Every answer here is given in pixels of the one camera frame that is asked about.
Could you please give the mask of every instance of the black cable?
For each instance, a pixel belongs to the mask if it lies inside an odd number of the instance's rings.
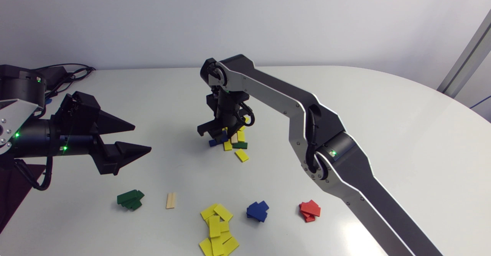
[[[246,127],[250,127],[252,125],[254,125],[254,122],[256,122],[256,118],[254,117],[254,113],[252,112],[252,110],[249,108],[248,105],[246,105],[246,103],[244,102],[241,102],[238,104],[240,107],[242,107],[243,109],[245,109],[247,111],[247,114],[250,116],[250,123],[247,124],[244,120],[242,120],[240,117],[239,117],[239,112],[234,112],[234,116],[235,118],[237,118],[237,121],[243,125],[243,126],[246,126]]]
[[[473,107],[475,107],[475,106],[479,105],[480,103],[482,103],[482,102],[486,101],[486,100],[487,100],[487,99],[489,99],[489,98],[491,98],[491,95],[490,95],[490,96],[488,96],[488,97],[486,97],[486,98],[484,98],[484,99],[482,99],[481,101],[479,101],[479,103],[477,103],[477,104],[475,104],[475,105],[471,106],[471,107],[470,107],[470,109],[472,109]]]
[[[67,64],[52,64],[50,66],[43,66],[43,67],[39,67],[38,69],[33,69],[33,70],[38,71],[38,70],[48,69],[50,67],[56,67],[56,66],[84,66],[84,67],[90,68],[90,66],[88,66],[87,64],[77,64],[74,62],[69,62]]]
[[[44,191],[49,187],[51,183],[51,172],[53,171],[52,156],[46,157],[46,171],[44,172],[43,183],[40,185],[24,160],[16,159],[14,167],[16,167],[19,173],[29,182],[32,188],[35,188],[39,191]]]

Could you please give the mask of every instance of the white table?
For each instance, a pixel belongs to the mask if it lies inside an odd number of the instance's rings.
[[[315,93],[336,111],[370,157],[377,178],[446,255],[488,254],[491,236],[491,126],[435,90],[389,74],[340,66],[262,67]],[[385,255],[346,205],[302,171],[288,143],[288,120],[256,99],[247,128],[250,160],[209,148],[196,127],[213,118],[199,69],[96,71],[70,92],[94,95],[103,110],[134,123],[104,136],[152,146],[118,176],[100,176],[90,156],[55,158],[51,187],[32,190],[0,235],[2,256],[201,255],[200,211],[222,203],[240,242],[232,255]],[[63,95],[49,105],[54,113]],[[30,159],[30,163],[43,163]],[[145,193],[128,211],[116,196]],[[177,207],[165,210],[167,192]],[[322,207],[305,223],[298,204]],[[265,223],[246,208],[265,200]]]

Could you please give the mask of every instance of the wooden block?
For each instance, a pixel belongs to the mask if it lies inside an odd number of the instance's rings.
[[[247,142],[239,142],[239,143],[232,144],[232,148],[247,149]]]
[[[228,222],[220,222],[220,231],[227,232],[230,231],[230,227],[228,226]]]
[[[232,238],[232,233],[230,233],[230,231],[222,232],[222,234],[220,235],[222,244],[228,241],[230,238]]]
[[[205,256],[213,256],[212,242],[210,239],[204,239],[201,243],[199,243],[199,247],[201,247],[201,250]]]
[[[223,252],[225,253],[225,256],[228,256],[238,247],[239,242],[234,237],[232,237],[223,244]]]
[[[232,135],[232,137],[230,138],[230,143],[235,144],[235,143],[238,143],[238,142],[239,142],[239,139],[237,137],[237,132],[235,132],[235,134]]]
[[[123,202],[126,202],[128,200],[132,200],[136,197],[138,197],[138,191],[137,190],[131,190],[131,191],[126,192],[124,194],[118,195],[117,196],[117,203],[122,204]]]
[[[223,205],[219,204],[215,207],[214,212],[218,214],[224,221],[230,221],[233,217],[232,213],[228,211]]]
[[[174,207],[176,207],[176,192],[168,193],[165,209],[173,209]]]
[[[210,217],[210,238],[220,237],[220,217],[211,216]]]
[[[220,237],[212,238],[213,256],[223,255],[223,243]]]
[[[210,207],[208,207],[207,209],[201,211],[201,217],[203,217],[204,220],[206,220],[207,218],[211,217],[214,215],[214,211],[213,209],[217,206],[218,204],[215,203],[213,205],[211,205]]]
[[[237,157],[239,157],[239,159],[242,162],[246,162],[247,160],[249,160],[249,157],[247,156],[246,152],[241,148],[235,151],[235,155],[237,155]]]
[[[224,151],[232,150],[232,143],[230,143],[230,139],[228,139],[226,142],[223,143],[223,150]]]
[[[140,208],[141,205],[142,205],[142,203],[139,200],[135,200],[135,202],[133,202],[133,204],[131,204],[131,206],[128,205],[127,208],[137,210],[138,208]]]
[[[244,135],[243,131],[238,131],[237,132],[237,140],[239,142],[245,142],[246,141],[246,136]]]

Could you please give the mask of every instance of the cable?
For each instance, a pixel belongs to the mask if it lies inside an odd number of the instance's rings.
[[[475,105],[471,106],[471,107],[470,107],[470,109],[472,109],[473,107],[475,107],[475,106],[479,105],[480,103],[482,103],[482,102],[486,101],[486,100],[487,100],[487,99],[489,99],[489,98],[491,98],[491,95],[490,95],[490,96],[488,96],[488,97],[486,97],[486,98],[484,98],[484,99],[482,99],[481,101],[479,101],[479,103],[477,103],[477,104],[475,104]]]
[[[56,66],[83,66],[83,67],[80,69],[77,69],[74,72],[67,73],[67,76],[65,78],[61,79],[52,90],[50,90],[48,93],[46,93],[44,95],[45,99],[55,97],[56,95],[58,95],[58,93],[63,92],[65,90],[67,90],[68,88],[70,88],[70,86],[72,85],[73,82],[77,82],[77,81],[81,81],[81,80],[85,79],[87,76],[89,76],[89,74],[91,74],[93,71],[96,70],[95,68],[88,66],[86,64],[77,64],[77,63],[53,64],[51,66],[39,67],[38,69],[34,69],[34,70],[39,72],[39,71],[42,71],[44,69],[48,69],[48,68],[56,67]],[[78,73],[81,73],[84,71],[86,72],[84,75],[79,76],[79,77],[76,76]],[[63,84],[69,84],[69,85],[62,90],[58,90]]]
[[[14,167],[16,167],[19,173],[29,182],[32,188],[39,191],[44,191],[49,187],[49,184],[51,183],[51,172],[53,171],[52,156],[46,157],[46,171],[44,172],[43,183],[40,185],[24,160],[16,159],[14,162]]]

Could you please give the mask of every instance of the pile of yellow blocks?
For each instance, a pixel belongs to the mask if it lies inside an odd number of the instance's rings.
[[[223,205],[211,205],[201,211],[201,217],[210,228],[210,238],[199,243],[205,256],[228,256],[239,247],[239,242],[230,233],[228,225],[233,215]]]
[[[245,117],[245,122],[249,121],[249,117]],[[247,156],[246,152],[243,149],[247,149],[246,138],[244,135],[244,129],[246,127],[242,126],[230,139],[223,143],[224,151],[231,151],[232,148],[238,148],[235,151],[235,155],[239,157],[239,159],[244,162],[249,160],[249,156]]]

